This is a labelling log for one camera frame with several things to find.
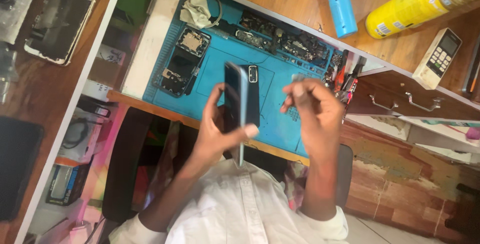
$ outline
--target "calculator display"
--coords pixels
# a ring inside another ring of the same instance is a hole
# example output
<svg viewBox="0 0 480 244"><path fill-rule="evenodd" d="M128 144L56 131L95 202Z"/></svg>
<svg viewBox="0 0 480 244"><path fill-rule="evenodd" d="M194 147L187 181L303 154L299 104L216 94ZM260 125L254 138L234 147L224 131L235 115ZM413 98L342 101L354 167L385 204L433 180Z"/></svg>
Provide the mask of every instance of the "calculator display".
<svg viewBox="0 0 480 244"><path fill-rule="evenodd" d="M455 54L455 50L457 49L457 44L451 38L446 36L443 38L443 41L441 42L440 47L442 47L444 51L446 51L449 55L452 56Z"/></svg>

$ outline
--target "shirt sleeve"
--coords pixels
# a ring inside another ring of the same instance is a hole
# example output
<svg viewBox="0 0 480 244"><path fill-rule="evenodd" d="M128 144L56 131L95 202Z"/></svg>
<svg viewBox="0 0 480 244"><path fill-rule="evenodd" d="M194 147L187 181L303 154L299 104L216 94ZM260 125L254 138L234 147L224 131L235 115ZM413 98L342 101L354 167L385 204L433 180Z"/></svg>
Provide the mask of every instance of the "shirt sleeve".
<svg viewBox="0 0 480 244"><path fill-rule="evenodd" d="M137 214L113 230L108 239L111 244L163 244L167 233L148 229L138 219Z"/></svg>
<svg viewBox="0 0 480 244"><path fill-rule="evenodd" d="M310 226L310 228L317 231L320 236L328 242L346 243L344 240L349 234L349 227L347 225L347 219L341 207L336 207L336 214L333 218L326 221L315 220L311 217L303 214L299 209L297 210L300 215Z"/></svg>

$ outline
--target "man's left hand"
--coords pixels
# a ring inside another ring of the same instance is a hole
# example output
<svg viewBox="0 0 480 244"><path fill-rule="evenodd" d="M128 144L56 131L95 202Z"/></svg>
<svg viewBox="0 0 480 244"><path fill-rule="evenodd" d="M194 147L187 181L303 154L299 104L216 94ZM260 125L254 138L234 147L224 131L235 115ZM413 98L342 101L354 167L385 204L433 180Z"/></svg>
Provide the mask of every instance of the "man's left hand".
<svg viewBox="0 0 480 244"><path fill-rule="evenodd" d="M195 163L195 167L200 169L202 174L219 161L225 150L234 148L258 134L255 124L247 124L229 133L220 131L216 123L221 122L219 120L223 116L217 103L224 90L225 83L218 83L213 87L203 109L197 142L189 158L189 161Z"/></svg>

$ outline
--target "white shirt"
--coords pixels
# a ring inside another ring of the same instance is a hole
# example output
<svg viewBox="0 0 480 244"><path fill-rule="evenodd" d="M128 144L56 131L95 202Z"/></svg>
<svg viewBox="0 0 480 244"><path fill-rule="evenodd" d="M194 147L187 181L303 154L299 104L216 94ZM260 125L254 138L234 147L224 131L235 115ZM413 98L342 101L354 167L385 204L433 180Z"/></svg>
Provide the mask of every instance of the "white shirt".
<svg viewBox="0 0 480 244"><path fill-rule="evenodd" d="M169 233L147 229L138 215L109 236L111 244L163 243L347 243L348 226L337 206L335 217L317 221L289 208L272 175L245 162L218 162L190 192Z"/></svg>

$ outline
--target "green surface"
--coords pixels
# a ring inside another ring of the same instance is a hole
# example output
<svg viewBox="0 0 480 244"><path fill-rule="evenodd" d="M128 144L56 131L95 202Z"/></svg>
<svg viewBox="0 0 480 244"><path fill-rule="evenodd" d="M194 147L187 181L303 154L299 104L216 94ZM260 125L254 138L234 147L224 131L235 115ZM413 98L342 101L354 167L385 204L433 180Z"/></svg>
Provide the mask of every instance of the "green surface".
<svg viewBox="0 0 480 244"><path fill-rule="evenodd" d="M147 20L147 9L151 0L118 0L115 8L125 12L131 22L112 17L110 24L126 32L133 33Z"/></svg>

